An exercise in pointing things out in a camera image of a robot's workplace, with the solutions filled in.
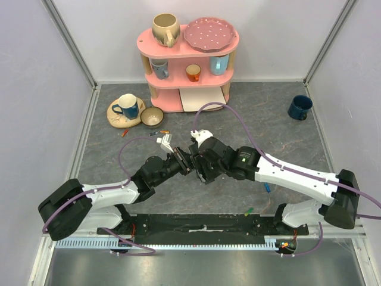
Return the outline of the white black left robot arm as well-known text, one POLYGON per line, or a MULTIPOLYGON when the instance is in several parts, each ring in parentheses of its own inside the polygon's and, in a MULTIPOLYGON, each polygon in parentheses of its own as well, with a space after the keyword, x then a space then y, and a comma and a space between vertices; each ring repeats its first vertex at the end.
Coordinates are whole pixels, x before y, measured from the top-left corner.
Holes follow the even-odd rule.
POLYGON ((44 222, 42 232, 59 241, 78 229, 93 228, 95 220, 89 215, 92 210, 141 203, 155 194, 156 186, 178 173, 187 175, 192 171, 191 155, 176 147, 165 160, 149 157, 133 176, 121 182, 86 185, 76 178, 69 179, 38 206, 44 222))

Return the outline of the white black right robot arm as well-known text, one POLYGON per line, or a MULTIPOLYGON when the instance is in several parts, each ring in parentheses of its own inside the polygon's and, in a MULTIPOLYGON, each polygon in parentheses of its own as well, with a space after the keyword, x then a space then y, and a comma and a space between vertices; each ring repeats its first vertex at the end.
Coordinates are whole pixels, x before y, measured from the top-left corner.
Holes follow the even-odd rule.
POLYGON ((278 206, 273 229, 287 234, 303 224, 325 221, 342 229, 353 229, 359 195, 352 191, 358 186, 353 172, 324 173, 297 165, 286 165, 255 148, 243 146, 236 150, 215 137, 189 147, 194 168, 200 180, 208 184, 221 174, 236 180, 249 180, 279 185, 308 196, 301 203, 278 206))

